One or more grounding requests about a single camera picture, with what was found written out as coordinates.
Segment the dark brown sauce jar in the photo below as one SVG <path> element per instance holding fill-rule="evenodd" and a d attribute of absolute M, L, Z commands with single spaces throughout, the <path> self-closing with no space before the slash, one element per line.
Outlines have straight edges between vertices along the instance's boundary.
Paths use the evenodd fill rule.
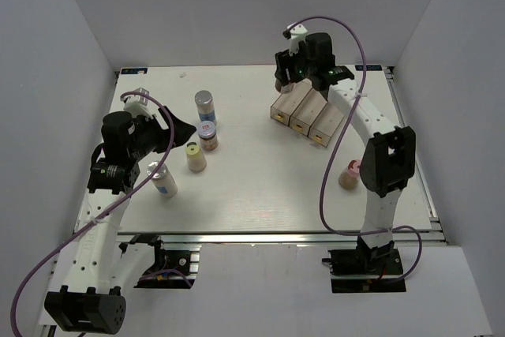
<path fill-rule="evenodd" d="M 282 85 L 282 82 L 279 81 L 279 80 L 276 80 L 275 81 L 275 90 L 278 92 L 278 93 L 283 93 L 283 85 Z"/>

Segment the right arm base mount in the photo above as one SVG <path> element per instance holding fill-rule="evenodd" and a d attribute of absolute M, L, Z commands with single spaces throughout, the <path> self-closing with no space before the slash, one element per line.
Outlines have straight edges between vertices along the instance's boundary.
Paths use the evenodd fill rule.
<path fill-rule="evenodd" d="M 363 238 L 354 249 L 333 249 L 321 259 L 331 275 L 333 294 L 405 293 L 402 260 L 395 243 L 369 248 Z"/>

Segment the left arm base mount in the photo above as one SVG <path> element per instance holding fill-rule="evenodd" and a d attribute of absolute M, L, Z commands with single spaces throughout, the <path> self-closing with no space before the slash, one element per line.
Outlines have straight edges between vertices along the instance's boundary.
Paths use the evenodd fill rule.
<path fill-rule="evenodd" d="M 196 280 L 196 252 L 170 249 L 157 234 L 136 234 L 118 247 L 119 269 L 113 279 L 127 275 L 126 283 L 132 288 L 189 290 Z"/>

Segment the orange label sauce jar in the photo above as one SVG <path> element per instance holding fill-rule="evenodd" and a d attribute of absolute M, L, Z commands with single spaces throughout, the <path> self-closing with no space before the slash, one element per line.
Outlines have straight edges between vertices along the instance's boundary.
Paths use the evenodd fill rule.
<path fill-rule="evenodd" d="M 210 121 L 202 121 L 197 126 L 197 134 L 200 146 L 206 151 L 212 151 L 219 146 L 215 124 Z"/>

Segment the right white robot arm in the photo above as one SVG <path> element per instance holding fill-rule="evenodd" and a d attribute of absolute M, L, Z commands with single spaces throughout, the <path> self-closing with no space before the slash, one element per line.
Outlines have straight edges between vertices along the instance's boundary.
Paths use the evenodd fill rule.
<path fill-rule="evenodd" d="M 283 35 L 290 46 L 275 54 L 276 88 L 309 81 L 347 116 L 365 146 L 359 175 L 367 200 L 357 246 L 336 253 L 328 263 L 335 275 L 382 275 L 394 259 L 392 231 L 398 200 L 415 171 L 415 132 L 384 116 L 365 96 L 354 74 L 337 65 L 327 33 L 291 28 Z"/>

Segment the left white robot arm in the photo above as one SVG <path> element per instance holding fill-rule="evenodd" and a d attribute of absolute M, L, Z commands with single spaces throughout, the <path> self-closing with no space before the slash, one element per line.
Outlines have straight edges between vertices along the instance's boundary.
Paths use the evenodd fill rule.
<path fill-rule="evenodd" d="M 47 293 L 44 308 L 67 332 L 114 335 L 124 322 L 125 296 L 144 275 L 166 266 L 159 236 L 141 234 L 118 245 L 116 238 L 140 161 L 189 141 L 196 127 L 159 108 L 163 128 L 144 106 L 107 114 L 102 143 L 92 154 L 86 216 L 77 231 L 77 251 L 61 288 Z"/>

